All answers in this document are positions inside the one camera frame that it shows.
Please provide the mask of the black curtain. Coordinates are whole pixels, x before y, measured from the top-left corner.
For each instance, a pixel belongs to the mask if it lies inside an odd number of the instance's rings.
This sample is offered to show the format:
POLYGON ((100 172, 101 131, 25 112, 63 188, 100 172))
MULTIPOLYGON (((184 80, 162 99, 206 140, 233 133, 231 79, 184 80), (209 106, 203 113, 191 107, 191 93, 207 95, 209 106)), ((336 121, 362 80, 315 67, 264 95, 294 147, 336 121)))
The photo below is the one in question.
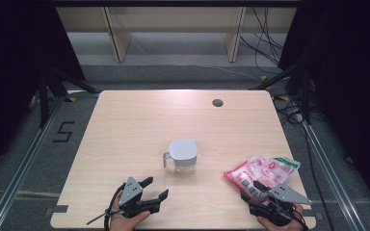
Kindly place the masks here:
POLYGON ((301 0, 279 66, 289 67, 326 16, 310 76, 319 105, 370 190, 370 0, 301 0))
POLYGON ((0 155, 45 70, 85 78, 53 0, 0 0, 0 155))

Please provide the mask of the person's right hand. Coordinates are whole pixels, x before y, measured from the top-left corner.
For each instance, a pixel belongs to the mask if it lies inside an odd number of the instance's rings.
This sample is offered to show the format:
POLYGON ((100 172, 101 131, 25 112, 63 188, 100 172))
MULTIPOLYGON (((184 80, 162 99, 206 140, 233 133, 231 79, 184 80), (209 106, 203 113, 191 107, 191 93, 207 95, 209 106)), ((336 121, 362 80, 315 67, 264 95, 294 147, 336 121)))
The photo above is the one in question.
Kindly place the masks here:
MULTIPOLYGON (((293 203, 293 206, 295 208, 295 217, 297 219, 301 219, 299 216, 299 213, 303 213, 303 206, 298 203, 293 203)), ((295 219, 292 219, 290 223, 284 226, 277 226, 271 223, 269 220, 263 217, 257 217, 256 220, 267 229, 267 231, 303 231, 304 227, 295 219)))

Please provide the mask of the metal floor rail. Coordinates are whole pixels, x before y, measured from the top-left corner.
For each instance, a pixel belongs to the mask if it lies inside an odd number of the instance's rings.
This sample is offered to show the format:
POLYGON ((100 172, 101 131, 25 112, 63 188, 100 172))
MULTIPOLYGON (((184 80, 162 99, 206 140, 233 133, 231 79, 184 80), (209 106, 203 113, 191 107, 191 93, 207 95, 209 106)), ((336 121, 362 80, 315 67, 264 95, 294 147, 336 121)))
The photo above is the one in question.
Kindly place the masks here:
POLYGON ((352 231, 366 231, 365 225, 355 207, 355 204, 352 202, 349 194, 344 189, 312 126, 304 121, 303 127, 305 133, 308 135, 308 140, 314 150, 314 155, 319 162, 320 168, 329 183, 331 192, 333 193, 335 200, 337 201, 337 204, 344 215, 344 218, 349 224, 350 229, 352 231))
POLYGON ((47 137, 48 130, 52 126, 53 119, 59 108, 61 107, 63 101, 63 98, 56 98, 53 100, 52 106, 49 110, 48 118, 43 124, 39 126, 37 133, 33 136, 33 140, 31 141, 27 151, 22 157, 21 162, 17 166, 17 169, 14 172, 10 183, 5 188, 5 190, 0 193, 0 227, 11 209, 16 195, 21 188, 21 184, 24 182, 24 179, 29 172, 29 169, 37 158, 44 139, 47 137))

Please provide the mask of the light wooden shelf unit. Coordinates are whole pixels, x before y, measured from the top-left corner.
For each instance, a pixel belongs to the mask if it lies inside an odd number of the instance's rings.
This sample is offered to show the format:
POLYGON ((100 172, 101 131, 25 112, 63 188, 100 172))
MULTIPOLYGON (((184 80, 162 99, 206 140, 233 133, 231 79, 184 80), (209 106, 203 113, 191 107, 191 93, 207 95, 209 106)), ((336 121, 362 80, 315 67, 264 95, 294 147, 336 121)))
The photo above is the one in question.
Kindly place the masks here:
POLYGON ((243 33, 266 27, 286 34, 294 8, 270 7, 59 7, 68 32, 106 33, 115 61, 124 61, 134 33, 220 33, 230 62, 235 62, 243 33))

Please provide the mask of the grey square jug lid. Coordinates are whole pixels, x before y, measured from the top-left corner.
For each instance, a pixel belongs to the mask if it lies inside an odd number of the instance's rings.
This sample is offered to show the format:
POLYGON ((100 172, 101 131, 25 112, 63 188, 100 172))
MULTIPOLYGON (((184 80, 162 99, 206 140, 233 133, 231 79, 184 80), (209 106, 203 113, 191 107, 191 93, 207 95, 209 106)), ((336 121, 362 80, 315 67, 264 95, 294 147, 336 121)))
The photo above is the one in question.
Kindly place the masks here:
POLYGON ((192 139, 172 141, 169 153, 177 161, 194 159, 198 155, 197 143, 192 139))

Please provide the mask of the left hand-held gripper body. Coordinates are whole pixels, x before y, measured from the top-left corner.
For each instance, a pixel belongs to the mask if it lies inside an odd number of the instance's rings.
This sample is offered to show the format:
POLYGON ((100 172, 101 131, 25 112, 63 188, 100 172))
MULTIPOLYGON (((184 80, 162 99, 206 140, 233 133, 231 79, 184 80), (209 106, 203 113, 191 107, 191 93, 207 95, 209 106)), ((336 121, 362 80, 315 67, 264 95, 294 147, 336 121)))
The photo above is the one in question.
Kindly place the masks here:
POLYGON ((119 198, 119 213, 126 218, 133 218, 144 211, 150 211, 151 214, 160 211, 161 201, 159 198, 151 200, 142 200, 144 188, 132 176, 127 181, 119 198))

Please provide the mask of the dark tape strip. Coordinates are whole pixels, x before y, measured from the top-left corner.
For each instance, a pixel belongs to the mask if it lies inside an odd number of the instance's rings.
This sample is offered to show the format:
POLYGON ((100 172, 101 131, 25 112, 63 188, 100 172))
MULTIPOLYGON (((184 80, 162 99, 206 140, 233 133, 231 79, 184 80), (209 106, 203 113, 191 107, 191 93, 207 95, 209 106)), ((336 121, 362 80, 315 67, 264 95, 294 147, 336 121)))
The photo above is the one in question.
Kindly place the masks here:
POLYGON ((54 213, 66 213, 68 209, 67 205, 56 205, 54 207, 49 207, 45 210, 45 213, 50 216, 54 213))
POLYGON ((304 209, 303 216, 304 217, 314 217, 317 220, 324 219, 324 216, 322 213, 314 212, 313 210, 309 210, 309 209, 304 209))

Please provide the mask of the black metal stand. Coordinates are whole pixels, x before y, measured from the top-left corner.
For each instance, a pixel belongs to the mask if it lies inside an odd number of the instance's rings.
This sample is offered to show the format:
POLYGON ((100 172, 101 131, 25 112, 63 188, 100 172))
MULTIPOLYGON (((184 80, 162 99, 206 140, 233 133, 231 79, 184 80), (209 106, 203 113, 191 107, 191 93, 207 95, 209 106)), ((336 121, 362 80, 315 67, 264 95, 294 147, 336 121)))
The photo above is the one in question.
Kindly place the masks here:
POLYGON ((310 121, 310 108, 309 108, 309 96, 310 96, 310 78, 307 70, 306 64, 301 64, 300 62, 295 62, 292 66, 283 70, 281 73, 277 74, 275 77, 268 81, 260 84, 258 87, 252 88, 252 90, 264 90, 275 83, 279 82, 285 77, 290 77, 286 85, 286 90, 289 93, 302 91, 302 104, 300 110, 304 121, 311 123, 310 121))
POLYGON ((63 81, 79 87, 89 93, 100 93, 82 80, 76 79, 65 72, 56 68, 44 68, 39 78, 39 96, 40 96, 40 127, 43 127, 49 119, 49 105, 47 91, 50 90, 55 97, 65 97, 67 95, 63 81))

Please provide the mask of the person's left hand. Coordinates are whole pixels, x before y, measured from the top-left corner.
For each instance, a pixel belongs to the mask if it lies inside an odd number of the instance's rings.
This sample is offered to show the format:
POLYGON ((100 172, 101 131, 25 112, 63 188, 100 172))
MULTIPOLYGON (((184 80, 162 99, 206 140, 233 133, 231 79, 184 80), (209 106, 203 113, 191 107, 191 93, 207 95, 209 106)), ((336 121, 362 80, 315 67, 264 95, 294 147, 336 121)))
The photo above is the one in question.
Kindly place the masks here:
POLYGON ((150 211, 144 211, 133 218, 121 214, 113 214, 109 221, 109 231, 134 231, 135 227, 150 216, 150 211))

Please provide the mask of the pink and white plastic bag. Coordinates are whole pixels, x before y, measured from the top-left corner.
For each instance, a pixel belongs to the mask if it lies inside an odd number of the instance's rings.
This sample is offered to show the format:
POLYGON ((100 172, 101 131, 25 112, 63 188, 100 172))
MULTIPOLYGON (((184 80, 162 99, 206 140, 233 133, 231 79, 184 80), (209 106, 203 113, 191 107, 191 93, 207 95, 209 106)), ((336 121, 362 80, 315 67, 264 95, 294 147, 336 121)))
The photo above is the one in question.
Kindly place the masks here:
POLYGON ((253 200, 263 202, 267 194, 258 189, 254 182, 271 189, 279 183, 284 183, 300 166, 300 162, 287 157, 270 158, 256 155, 234 170, 225 171, 224 176, 253 200))

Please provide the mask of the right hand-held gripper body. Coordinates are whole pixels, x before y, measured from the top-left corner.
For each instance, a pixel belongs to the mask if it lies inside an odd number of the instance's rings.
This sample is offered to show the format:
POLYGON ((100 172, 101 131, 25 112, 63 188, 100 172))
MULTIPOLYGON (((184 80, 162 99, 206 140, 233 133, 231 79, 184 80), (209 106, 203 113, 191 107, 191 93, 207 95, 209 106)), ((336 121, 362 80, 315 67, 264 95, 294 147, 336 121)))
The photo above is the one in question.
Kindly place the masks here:
POLYGON ((295 217, 296 211, 293 203, 311 205, 312 201, 310 199, 285 184, 277 184, 270 188, 268 192, 262 193, 267 195, 266 202, 254 202, 251 198, 252 206, 249 206, 249 209, 252 215, 266 218, 277 226, 287 225, 292 219, 305 226, 303 218, 297 219, 295 217))

